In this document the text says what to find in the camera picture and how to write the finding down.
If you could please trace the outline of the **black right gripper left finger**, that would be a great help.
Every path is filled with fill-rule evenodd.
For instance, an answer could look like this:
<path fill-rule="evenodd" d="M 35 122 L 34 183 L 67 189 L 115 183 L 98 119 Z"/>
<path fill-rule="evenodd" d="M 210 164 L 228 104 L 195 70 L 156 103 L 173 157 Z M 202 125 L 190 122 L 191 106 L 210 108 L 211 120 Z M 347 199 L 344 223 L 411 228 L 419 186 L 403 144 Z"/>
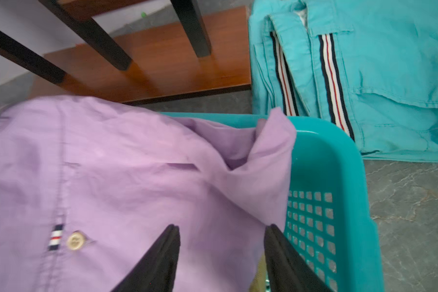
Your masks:
<path fill-rule="evenodd" d="M 180 254 L 180 229 L 169 225 L 114 292 L 172 292 Z"/>

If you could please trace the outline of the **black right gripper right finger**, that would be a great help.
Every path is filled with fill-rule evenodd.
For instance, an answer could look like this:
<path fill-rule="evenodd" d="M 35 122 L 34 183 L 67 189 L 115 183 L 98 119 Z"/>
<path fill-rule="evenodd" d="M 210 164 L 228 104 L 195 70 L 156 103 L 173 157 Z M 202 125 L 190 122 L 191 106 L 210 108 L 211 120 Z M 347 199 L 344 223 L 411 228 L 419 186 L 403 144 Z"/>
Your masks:
<path fill-rule="evenodd" d="M 331 292 L 276 225 L 265 228 L 266 268 L 273 292 Z"/>

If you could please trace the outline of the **teal plastic basket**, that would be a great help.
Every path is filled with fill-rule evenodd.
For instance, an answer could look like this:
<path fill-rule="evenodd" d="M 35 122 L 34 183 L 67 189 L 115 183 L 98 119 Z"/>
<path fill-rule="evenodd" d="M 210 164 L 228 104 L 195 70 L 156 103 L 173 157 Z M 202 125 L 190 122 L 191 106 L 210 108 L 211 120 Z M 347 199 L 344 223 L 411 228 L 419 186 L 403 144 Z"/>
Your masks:
<path fill-rule="evenodd" d="M 334 125 L 290 118 L 297 133 L 282 233 L 331 292 L 381 292 L 378 233 L 362 158 Z"/>

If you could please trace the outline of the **beige pants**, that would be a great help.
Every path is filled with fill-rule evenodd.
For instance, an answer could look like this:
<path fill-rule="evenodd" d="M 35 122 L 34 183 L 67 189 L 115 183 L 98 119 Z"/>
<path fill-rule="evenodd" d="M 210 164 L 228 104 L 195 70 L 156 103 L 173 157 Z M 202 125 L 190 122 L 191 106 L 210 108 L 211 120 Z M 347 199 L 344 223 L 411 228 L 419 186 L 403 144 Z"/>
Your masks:
<path fill-rule="evenodd" d="M 253 281 L 250 284 L 249 292 L 266 292 L 266 259 L 265 254 L 262 255 L 257 266 L 257 271 Z"/>

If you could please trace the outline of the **purple pants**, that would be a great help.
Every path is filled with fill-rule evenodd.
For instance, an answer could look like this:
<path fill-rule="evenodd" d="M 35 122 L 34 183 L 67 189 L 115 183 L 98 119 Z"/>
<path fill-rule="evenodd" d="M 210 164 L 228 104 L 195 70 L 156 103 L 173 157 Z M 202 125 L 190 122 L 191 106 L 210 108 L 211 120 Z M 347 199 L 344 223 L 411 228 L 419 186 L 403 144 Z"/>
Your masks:
<path fill-rule="evenodd" d="M 169 225 L 176 292 L 245 292 L 283 228 L 296 129 L 172 118 L 93 97 L 0 107 L 0 292 L 109 292 Z"/>

